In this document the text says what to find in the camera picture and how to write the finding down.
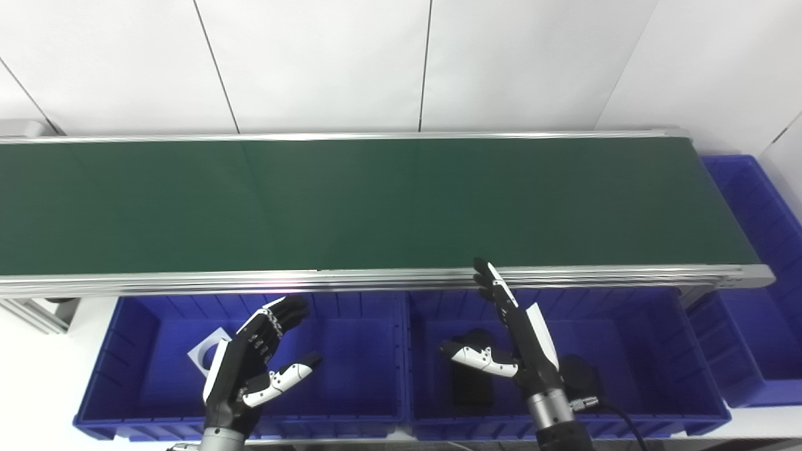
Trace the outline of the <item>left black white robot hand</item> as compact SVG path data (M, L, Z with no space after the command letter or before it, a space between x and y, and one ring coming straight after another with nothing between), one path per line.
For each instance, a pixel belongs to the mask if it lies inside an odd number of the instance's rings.
M309 315L308 301L286 295L261 306L229 340L221 340L204 383L204 435L251 437L266 403L309 377L318 352L269 371L284 335Z

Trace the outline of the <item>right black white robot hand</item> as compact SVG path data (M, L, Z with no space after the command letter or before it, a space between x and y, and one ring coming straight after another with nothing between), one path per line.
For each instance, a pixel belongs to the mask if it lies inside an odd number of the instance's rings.
M499 350L476 337L463 336L460 340L441 343L440 353L459 365L513 379L525 397L563 389L556 349L539 306L522 308L489 261L476 257L473 268L479 296L493 305L514 348Z

